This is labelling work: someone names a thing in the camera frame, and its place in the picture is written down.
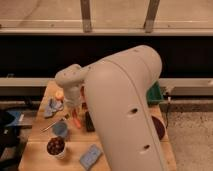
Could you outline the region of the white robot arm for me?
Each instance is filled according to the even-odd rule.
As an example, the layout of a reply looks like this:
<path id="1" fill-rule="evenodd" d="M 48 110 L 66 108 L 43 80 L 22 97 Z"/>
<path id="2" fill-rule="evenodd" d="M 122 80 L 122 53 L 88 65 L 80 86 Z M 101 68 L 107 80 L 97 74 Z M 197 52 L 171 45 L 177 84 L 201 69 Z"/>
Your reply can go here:
<path id="1" fill-rule="evenodd" d="M 69 108 L 85 96 L 111 171 L 169 171 L 146 100 L 161 70 L 159 54 L 140 45 L 55 76 Z"/>

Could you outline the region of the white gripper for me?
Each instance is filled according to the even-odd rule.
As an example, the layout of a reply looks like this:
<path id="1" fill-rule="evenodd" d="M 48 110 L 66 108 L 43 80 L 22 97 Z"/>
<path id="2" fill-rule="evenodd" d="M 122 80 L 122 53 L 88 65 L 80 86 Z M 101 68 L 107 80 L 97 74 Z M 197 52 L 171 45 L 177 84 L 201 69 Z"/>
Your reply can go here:
<path id="1" fill-rule="evenodd" d="M 81 104 L 81 96 L 79 91 L 66 91 L 64 93 L 66 105 L 69 108 L 73 108 L 71 111 L 72 117 L 77 118 L 78 110 L 74 107 L 77 107 Z"/>

